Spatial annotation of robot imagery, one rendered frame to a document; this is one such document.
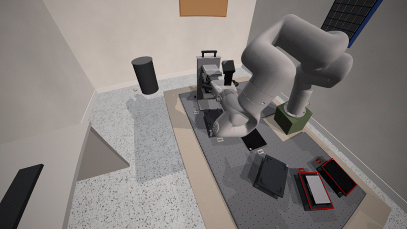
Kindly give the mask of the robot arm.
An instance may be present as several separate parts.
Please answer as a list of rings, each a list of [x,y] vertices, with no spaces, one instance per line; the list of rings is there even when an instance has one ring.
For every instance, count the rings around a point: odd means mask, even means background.
[[[332,88],[350,72],[353,58],[345,53],[349,37],[342,31],[324,31],[294,14],[287,14],[256,36],[241,55],[252,76],[237,94],[224,90],[216,102],[224,112],[213,124],[219,138],[241,138],[258,125],[261,111],[294,79],[284,112],[292,118],[306,113],[313,86]],[[294,63],[276,47],[300,63]]]

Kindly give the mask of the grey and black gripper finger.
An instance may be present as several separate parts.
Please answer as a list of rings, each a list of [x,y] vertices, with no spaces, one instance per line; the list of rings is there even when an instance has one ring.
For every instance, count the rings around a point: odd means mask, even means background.
[[[204,82],[202,88],[208,89],[208,90],[212,90],[212,86],[211,86],[211,84],[210,84],[210,82],[211,82],[212,80],[210,80],[210,77],[209,77],[208,74],[207,74],[207,77],[206,77],[205,79],[206,79],[206,81]]]
[[[236,82],[235,80],[232,79],[232,82],[234,83],[235,87],[237,87],[239,85],[238,82]]]

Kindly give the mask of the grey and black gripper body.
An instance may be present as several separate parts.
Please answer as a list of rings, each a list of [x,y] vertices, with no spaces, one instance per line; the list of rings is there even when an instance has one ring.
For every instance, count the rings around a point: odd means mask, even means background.
[[[224,86],[224,81],[225,81],[224,79],[219,79],[219,80],[212,80],[210,82],[211,87],[212,87],[212,90],[210,90],[210,91],[211,91],[211,93],[212,93],[212,95],[214,96],[215,99],[218,98],[219,95],[223,91],[225,91],[227,89],[233,89],[233,90],[235,90],[237,92],[237,89],[236,89],[233,82],[231,83],[231,85],[225,85]]]

